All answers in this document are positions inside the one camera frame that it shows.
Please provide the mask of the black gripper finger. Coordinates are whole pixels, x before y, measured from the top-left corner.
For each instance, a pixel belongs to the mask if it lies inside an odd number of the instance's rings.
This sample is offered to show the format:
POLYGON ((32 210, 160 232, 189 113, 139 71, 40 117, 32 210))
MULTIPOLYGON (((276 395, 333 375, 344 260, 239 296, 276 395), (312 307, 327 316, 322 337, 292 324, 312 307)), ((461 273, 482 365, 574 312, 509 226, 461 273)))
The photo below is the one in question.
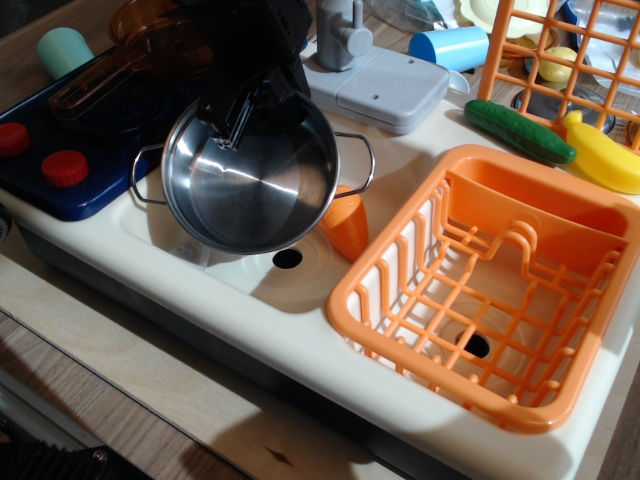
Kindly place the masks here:
POLYGON ((254 111, 254 95, 246 94, 231 102, 220 118, 211 120, 213 138, 223 150, 237 150, 254 111))

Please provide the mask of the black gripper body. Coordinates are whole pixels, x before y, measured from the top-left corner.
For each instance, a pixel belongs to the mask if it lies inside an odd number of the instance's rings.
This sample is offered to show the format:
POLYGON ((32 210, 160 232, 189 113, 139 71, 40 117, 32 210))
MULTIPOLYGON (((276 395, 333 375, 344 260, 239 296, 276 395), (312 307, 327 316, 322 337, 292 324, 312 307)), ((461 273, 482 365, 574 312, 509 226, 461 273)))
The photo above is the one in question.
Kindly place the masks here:
POLYGON ((297 112, 297 96, 310 96, 301 64, 276 65, 240 79, 213 64, 205 76, 196 118, 212 128, 217 143, 240 143, 255 110, 297 112))

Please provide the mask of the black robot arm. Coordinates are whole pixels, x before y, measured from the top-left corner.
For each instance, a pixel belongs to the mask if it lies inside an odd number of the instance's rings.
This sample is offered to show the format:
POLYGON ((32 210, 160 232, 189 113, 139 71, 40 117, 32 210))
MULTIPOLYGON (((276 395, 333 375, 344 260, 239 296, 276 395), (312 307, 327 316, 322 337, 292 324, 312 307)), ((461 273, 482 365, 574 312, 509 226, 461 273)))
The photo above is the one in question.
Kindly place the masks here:
POLYGON ((225 150, 238 148, 253 112, 303 118, 310 88, 300 59, 312 15, 304 1, 179 1, 212 53, 196 110, 225 150))

